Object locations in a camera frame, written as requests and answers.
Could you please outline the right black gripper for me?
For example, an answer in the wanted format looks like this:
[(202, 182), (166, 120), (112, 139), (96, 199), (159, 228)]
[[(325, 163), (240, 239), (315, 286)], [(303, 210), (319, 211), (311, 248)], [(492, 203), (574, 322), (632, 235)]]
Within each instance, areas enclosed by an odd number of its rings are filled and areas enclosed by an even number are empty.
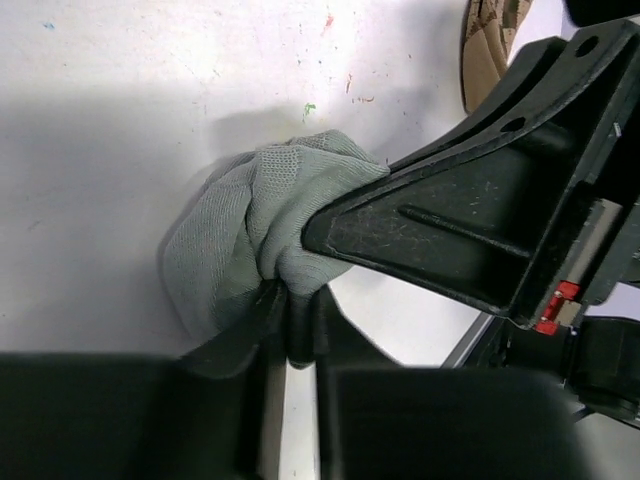
[(525, 46), (471, 116), (320, 210), (302, 241), (511, 317), (511, 365), (635, 420), (639, 325), (588, 309), (639, 282), (639, 5), (569, 13), (571, 39)]

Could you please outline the beige argyle sock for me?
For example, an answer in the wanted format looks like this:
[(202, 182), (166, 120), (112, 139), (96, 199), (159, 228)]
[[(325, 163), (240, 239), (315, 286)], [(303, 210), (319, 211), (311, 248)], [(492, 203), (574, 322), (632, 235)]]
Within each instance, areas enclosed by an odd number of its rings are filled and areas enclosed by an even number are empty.
[(464, 110), (476, 110), (504, 76), (514, 39), (530, 0), (470, 0), (460, 43), (460, 81)]

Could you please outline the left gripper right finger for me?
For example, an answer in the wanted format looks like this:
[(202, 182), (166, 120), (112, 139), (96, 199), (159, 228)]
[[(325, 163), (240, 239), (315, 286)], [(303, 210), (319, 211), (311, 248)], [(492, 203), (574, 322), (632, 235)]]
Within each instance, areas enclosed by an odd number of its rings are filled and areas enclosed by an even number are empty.
[(405, 367), (313, 298), (324, 479), (586, 479), (560, 389), (513, 369)]

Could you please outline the grey sock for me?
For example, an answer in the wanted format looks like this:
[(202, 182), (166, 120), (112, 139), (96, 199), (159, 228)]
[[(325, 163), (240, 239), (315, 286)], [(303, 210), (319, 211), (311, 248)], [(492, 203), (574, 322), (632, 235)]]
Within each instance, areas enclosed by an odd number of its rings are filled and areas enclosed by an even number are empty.
[(189, 334), (211, 339), (246, 318), (262, 283), (280, 280), (296, 328), (312, 296), (348, 263), (303, 249), (306, 222), (339, 197), (388, 175), (337, 130), (240, 154), (216, 169), (169, 230), (165, 290)]

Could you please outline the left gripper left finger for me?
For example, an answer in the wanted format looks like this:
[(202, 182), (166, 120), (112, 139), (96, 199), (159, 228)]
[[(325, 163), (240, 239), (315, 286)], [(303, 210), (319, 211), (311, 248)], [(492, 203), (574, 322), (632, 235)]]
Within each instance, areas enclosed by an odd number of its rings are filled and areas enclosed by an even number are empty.
[(179, 357), (1, 358), (5, 479), (275, 479), (286, 381), (285, 287)]

